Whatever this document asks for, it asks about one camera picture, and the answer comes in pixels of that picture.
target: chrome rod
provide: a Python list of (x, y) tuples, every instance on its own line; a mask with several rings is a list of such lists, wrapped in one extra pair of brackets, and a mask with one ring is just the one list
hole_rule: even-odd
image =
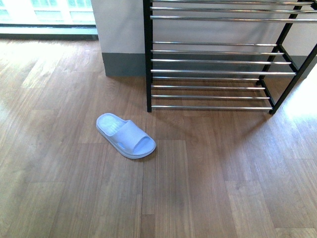
[(194, 95), (152, 95), (156, 99), (213, 99), (213, 100), (268, 100), (270, 97), (224, 97)]
[(248, 71), (209, 71), (209, 70), (178, 70), (178, 69), (152, 69), (152, 73), (208, 73), (208, 74), (246, 74), (246, 75), (296, 75), (287, 72), (248, 72)]
[(254, 82), (258, 81), (258, 78), (206, 78), (206, 77), (153, 77), (155, 80), (214, 80), (214, 81), (245, 81), (245, 82)]
[(176, 50), (151, 50), (154, 54), (196, 54), (196, 55), (245, 55), (245, 56), (282, 56), (284, 53), (272, 52), (226, 52), (226, 51), (176, 51)]
[(275, 46), (277, 46), (277, 44), (236, 44), (236, 43), (169, 42), (169, 41), (153, 41), (153, 44), (198, 45), (198, 46), (260, 46), (260, 47), (275, 47)]
[(171, 2), (171, 3), (210, 3), (210, 4), (231, 4), (231, 5), (289, 5), (289, 6), (310, 6), (312, 1), (303, 2), (273, 2), (273, 1), (212, 1), (212, 0), (151, 0), (150, 2)]
[(171, 85), (152, 85), (152, 89), (202, 89), (202, 90), (264, 90), (262, 87), (213, 87), (213, 86), (171, 86)]
[(231, 18), (197, 16), (151, 16), (152, 20), (190, 20), (190, 21), (235, 21), (235, 22), (279, 22), (279, 23), (317, 23), (317, 19), (276, 19), (276, 18)]
[(197, 59), (152, 59), (152, 62), (186, 62), (186, 63), (230, 63), (230, 64), (291, 64), (291, 62), (237, 61), (237, 60), (197, 60)]
[(150, 7), (153, 11), (196, 11), (196, 12), (233, 12), (233, 13), (269, 13), (269, 14), (310, 14), (315, 10), (269, 10), (269, 9), (227, 9), (227, 8), (191, 8), (191, 7)]
[(154, 105), (153, 109), (188, 109), (188, 110), (243, 110), (243, 111), (266, 111), (272, 107), (208, 107), (208, 106), (161, 106)]

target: slipper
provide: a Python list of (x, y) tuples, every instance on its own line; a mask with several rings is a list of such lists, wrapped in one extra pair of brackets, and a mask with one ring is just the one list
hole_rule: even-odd
[(96, 127), (121, 155), (129, 159), (143, 158), (155, 150), (155, 141), (131, 120), (106, 113), (97, 119)]

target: shoe rack shelf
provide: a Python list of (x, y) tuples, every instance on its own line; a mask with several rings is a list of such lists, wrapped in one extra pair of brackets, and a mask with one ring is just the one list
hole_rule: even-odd
[[(301, 14), (317, 14), (317, 0), (143, 0), (143, 7), (148, 112), (152, 109), (250, 110), (274, 114), (317, 55), (316, 44), (304, 63), (297, 66), (283, 47), (293, 24), (304, 27), (317, 23), (317, 19), (297, 18)], [(262, 22), (282, 24), (283, 29), (274, 44), (162, 41), (154, 39), (154, 21)], [(198, 50), (187, 50), (188, 46)], [(247, 47), (258, 50), (232, 51)], [(272, 66), (290, 70), (270, 71)], [(291, 77), (277, 101), (265, 83), (268, 76)]]

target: window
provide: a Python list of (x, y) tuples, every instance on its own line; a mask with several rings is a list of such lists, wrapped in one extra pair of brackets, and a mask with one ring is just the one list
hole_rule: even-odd
[(91, 0), (0, 0), (0, 24), (95, 25)]

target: slipper strap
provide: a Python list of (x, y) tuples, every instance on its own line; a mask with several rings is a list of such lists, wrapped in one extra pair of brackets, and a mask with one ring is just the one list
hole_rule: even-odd
[(126, 152), (133, 154), (140, 140), (147, 136), (133, 121), (129, 120), (111, 138), (116, 143), (121, 143)]

